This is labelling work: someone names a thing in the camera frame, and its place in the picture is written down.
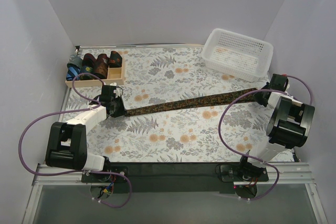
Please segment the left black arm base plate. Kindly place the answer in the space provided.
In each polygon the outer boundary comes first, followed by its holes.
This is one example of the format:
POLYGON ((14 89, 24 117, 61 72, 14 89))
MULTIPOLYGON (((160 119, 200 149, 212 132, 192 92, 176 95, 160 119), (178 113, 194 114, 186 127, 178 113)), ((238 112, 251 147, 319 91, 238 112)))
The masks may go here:
POLYGON ((128 175, 128 168, 126 166, 111 166, 106 170, 107 174, 84 173, 81 177, 82 183, 110 183, 114 180, 114 175, 110 172, 128 175))

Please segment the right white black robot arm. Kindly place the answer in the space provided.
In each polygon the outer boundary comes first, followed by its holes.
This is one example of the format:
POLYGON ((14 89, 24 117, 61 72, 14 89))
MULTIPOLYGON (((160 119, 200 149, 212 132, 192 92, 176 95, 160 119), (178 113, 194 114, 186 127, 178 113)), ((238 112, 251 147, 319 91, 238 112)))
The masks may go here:
POLYGON ((235 170, 242 180, 257 179, 266 173, 266 163, 283 151, 302 147, 307 141, 315 107, 298 101, 288 93, 259 92, 254 95, 258 104, 274 108, 266 128, 267 140, 243 156, 235 170))

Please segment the black tie with gold keys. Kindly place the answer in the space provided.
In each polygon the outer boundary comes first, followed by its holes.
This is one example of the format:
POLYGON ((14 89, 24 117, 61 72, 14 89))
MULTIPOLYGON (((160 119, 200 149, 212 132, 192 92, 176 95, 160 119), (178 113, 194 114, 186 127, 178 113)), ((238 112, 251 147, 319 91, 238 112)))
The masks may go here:
POLYGON ((228 105, 239 96, 246 94, 250 91, 255 91, 255 88, 240 90, 230 93, 221 93, 214 95, 207 95, 198 98, 186 99, 181 101, 173 101, 162 104, 155 104, 150 106, 145 106, 136 109, 125 110, 125 116, 137 116, 150 113, 158 113, 165 111, 181 110, 181 109, 191 109, 191 108, 201 108, 206 106, 218 106, 218 105, 228 105))

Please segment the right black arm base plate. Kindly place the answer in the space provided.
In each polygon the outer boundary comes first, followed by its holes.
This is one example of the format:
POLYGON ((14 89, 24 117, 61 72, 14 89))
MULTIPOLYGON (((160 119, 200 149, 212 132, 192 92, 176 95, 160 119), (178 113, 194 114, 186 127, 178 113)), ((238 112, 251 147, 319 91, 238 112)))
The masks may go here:
POLYGON ((215 174, 223 182, 258 182, 269 181, 268 174, 265 169, 262 169, 261 174, 252 174, 242 172, 234 164, 219 164, 215 167, 215 174))

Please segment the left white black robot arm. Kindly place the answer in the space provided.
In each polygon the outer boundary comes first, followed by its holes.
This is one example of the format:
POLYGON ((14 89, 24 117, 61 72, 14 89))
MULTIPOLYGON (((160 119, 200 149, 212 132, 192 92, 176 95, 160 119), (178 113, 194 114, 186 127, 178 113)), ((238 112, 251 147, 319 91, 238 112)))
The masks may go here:
POLYGON ((87 134, 108 117, 124 115, 123 90, 116 84, 103 85, 101 94, 94 98, 89 110, 66 122, 55 122, 50 129, 45 162, 50 167, 90 170, 100 182, 111 178, 112 170, 106 158, 89 153, 87 134))

